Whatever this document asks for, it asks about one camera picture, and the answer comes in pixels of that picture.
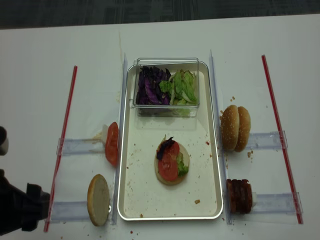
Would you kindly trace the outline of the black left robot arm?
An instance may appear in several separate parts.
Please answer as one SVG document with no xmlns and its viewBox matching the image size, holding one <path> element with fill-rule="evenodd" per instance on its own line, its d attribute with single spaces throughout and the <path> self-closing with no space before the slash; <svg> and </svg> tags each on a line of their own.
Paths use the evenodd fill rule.
<svg viewBox="0 0 320 240">
<path fill-rule="evenodd" d="M 31 232 L 48 217 L 50 194 L 37 184 L 27 184 L 26 192 L 18 189 L 0 170 L 0 234 L 6 235 L 21 229 Z"/>
</svg>

